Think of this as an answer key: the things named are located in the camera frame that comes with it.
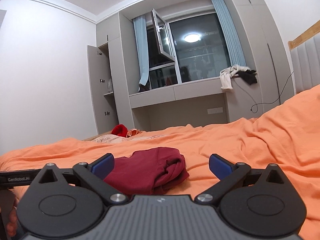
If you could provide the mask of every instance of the plastic bag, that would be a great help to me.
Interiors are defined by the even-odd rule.
[[[108,92],[113,92],[113,87],[112,87],[112,80],[111,78],[108,81]]]

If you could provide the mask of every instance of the blue gripper pad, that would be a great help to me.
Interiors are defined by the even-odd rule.
[[[115,167],[115,158],[112,154],[104,155],[90,165],[91,172],[103,180]]]
[[[217,154],[212,154],[209,158],[209,169],[220,180],[232,173],[233,164],[223,159]]]

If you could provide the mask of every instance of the wooden bed frame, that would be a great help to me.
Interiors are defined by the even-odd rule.
[[[99,136],[106,135],[106,134],[111,134],[111,132],[112,132],[112,131],[105,132],[105,133],[102,133],[102,134],[98,134],[98,135],[96,135],[96,136],[93,136],[93,137],[84,139],[83,141],[92,141],[92,140],[94,140],[95,138],[98,138]]]
[[[293,41],[288,41],[289,49],[293,50],[294,48],[298,47],[300,44],[309,40],[318,33],[320,33],[320,20],[313,24],[303,34],[295,38]]]

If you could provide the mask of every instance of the cabinet shelf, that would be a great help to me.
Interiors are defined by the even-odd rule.
[[[111,94],[113,94],[113,92],[106,93],[104,94],[104,96],[111,95]]]

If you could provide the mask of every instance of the human hand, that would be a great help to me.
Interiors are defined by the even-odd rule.
[[[7,225],[4,225],[4,227],[7,229],[8,235],[10,237],[13,237],[16,235],[17,228],[18,228],[18,218],[17,218],[16,209],[14,207],[12,208],[12,211],[9,214],[9,223]]]

